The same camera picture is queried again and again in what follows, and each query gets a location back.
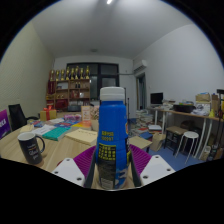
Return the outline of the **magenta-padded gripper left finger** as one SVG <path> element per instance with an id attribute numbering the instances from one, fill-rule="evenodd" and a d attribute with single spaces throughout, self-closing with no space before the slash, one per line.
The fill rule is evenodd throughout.
<path id="1" fill-rule="evenodd" d="M 98 180 L 96 147 L 92 146 L 75 158 L 65 158 L 52 173 L 84 188 L 91 188 Z"/>

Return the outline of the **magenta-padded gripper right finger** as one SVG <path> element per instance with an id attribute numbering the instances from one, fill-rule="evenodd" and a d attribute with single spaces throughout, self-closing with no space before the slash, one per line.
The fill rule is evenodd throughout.
<path id="1" fill-rule="evenodd" d="M 146 186 L 175 172 L 160 155 L 151 156 L 134 145 L 131 145 L 130 149 L 131 168 L 128 175 L 129 188 Z"/>

